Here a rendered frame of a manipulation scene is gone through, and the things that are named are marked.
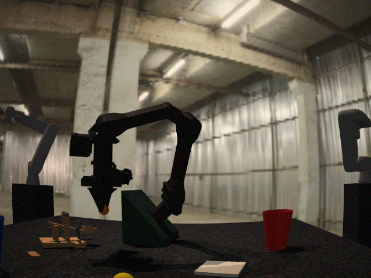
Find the beige flat rectangular slab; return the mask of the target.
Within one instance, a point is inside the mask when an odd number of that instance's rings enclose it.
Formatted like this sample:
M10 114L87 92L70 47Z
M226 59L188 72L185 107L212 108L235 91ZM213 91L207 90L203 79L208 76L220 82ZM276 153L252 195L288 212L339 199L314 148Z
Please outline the beige flat rectangular slab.
M220 276L220 277L239 277L246 262L231 261L206 261L196 271L195 275Z

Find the yellow ball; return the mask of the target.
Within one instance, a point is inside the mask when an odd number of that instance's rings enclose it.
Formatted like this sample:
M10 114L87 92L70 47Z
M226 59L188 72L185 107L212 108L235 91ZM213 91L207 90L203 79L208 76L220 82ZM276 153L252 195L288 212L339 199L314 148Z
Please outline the yellow ball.
M114 276L114 278L134 278L128 273L118 273Z

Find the orange ball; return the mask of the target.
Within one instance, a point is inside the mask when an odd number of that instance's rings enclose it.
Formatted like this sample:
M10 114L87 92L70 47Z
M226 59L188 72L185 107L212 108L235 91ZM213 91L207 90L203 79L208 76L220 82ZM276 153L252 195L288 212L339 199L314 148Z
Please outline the orange ball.
M100 214L107 215L107 213L109 213L109 208L108 208L107 205L104 205L104 210L103 210L103 212L100 212Z

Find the red plastic cup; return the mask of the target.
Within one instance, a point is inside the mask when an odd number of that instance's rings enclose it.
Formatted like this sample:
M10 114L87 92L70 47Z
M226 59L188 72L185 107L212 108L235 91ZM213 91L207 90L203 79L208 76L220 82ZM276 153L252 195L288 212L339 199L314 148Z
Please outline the red plastic cup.
M288 242L293 210L276 209L262 211L262 213L267 250L284 250Z

